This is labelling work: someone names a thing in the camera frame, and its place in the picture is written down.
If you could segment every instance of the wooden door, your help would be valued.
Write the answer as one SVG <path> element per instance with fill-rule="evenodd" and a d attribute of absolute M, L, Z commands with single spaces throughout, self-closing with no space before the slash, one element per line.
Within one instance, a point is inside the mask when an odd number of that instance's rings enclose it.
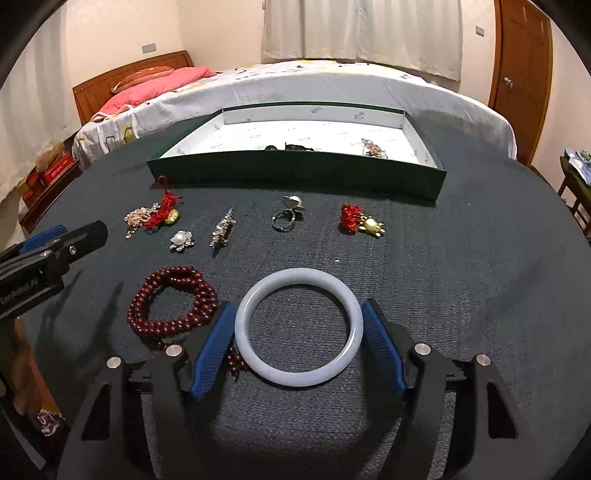
<path fill-rule="evenodd" d="M 517 160 L 529 166 L 544 125 L 550 96 L 550 21 L 528 0 L 499 0 L 497 7 L 500 7 L 501 13 L 501 55 L 499 66 L 495 69 L 497 84 L 492 105 L 513 127 Z"/>

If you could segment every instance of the red pillow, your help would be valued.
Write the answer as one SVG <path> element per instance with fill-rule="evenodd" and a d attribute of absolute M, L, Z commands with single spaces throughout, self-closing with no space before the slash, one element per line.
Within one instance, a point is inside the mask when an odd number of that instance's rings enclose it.
<path fill-rule="evenodd" d="M 140 70 L 139 72 L 127 75 L 127 77 L 111 89 L 111 93 L 119 93 L 134 85 L 147 82 L 148 80 L 166 77 L 166 75 L 170 75 L 173 70 L 174 69 L 171 67 L 151 67 L 149 69 Z"/>

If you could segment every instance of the white wall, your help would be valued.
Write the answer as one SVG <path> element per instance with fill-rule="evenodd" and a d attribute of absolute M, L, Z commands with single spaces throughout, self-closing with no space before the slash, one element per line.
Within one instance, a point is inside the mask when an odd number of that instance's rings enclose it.
<path fill-rule="evenodd" d="M 261 0 L 177 0 L 181 39 L 195 65 L 212 70 L 261 62 Z"/>
<path fill-rule="evenodd" d="M 476 26 L 484 29 L 484 37 L 476 35 Z M 462 29 L 462 79 L 458 92 L 487 105 L 495 65 L 494 0 L 462 0 Z"/>
<path fill-rule="evenodd" d="M 18 223 L 21 204 L 21 196 L 16 189 L 0 202 L 0 252 L 25 239 Z"/>
<path fill-rule="evenodd" d="M 573 46 L 551 20 L 554 66 L 544 129 L 532 165 L 558 190 L 565 147 L 591 150 L 591 76 Z"/>
<path fill-rule="evenodd" d="M 175 0 L 68 0 L 65 9 L 73 86 L 143 58 L 184 50 Z M 209 22 L 201 15 L 189 21 L 194 30 Z M 157 50 L 142 54 L 148 43 L 156 43 Z M 215 50 L 215 45 L 208 48 Z"/>

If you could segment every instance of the blue gripper pad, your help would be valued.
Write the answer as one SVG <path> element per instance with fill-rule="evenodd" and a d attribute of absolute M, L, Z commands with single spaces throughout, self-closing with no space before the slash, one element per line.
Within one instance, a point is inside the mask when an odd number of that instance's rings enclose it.
<path fill-rule="evenodd" d="M 213 387 L 217 372 L 234 335 L 236 307 L 227 303 L 207 337 L 193 367 L 193 385 L 189 393 L 201 400 Z"/>
<path fill-rule="evenodd" d="M 30 239 L 25 240 L 22 243 L 20 254 L 24 255 L 27 252 L 31 252 L 39 247 L 43 247 L 43 245 L 66 233 L 68 233 L 66 227 L 58 225 L 54 228 L 50 228 L 49 230 L 41 232 L 38 235 L 32 236 Z"/>
<path fill-rule="evenodd" d="M 386 377 L 388 384 L 402 395 L 408 390 L 402 358 L 369 300 L 361 305 L 361 312 L 363 313 L 363 335 L 367 338 L 379 369 Z"/>

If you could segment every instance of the silver screw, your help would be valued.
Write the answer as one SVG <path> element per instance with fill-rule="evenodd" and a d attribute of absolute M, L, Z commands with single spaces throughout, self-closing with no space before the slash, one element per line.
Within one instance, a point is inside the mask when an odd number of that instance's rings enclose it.
<path fill-rule="evenodd" d="M 168 356 L 179 356 L 181 353 L 183 353 L 183 347 L 180 345 L 169 345 L 166 349 Z"/>
<path fill-rule="evenodd" d="M 477 355 L 476 361 L 483 367 L 488 367 L 491 364 L 491 359 L 488 357 L 488 355 L 485 355 L 484 353 Z"/>
<path fill-rule="evenodd" d="M 118 356 L 112 356 L 107 360 L 107 367 L 109 368 L 117 368 L 121 365 L 121 358 Z"/>
<path fill-rule="evenodd" d="M 419 355 L 428 355 L 431 353 L 431 347 L 428 346 L 426 343 L 417 343 L 414 346 L 414 351 L 417 352 Z"/>

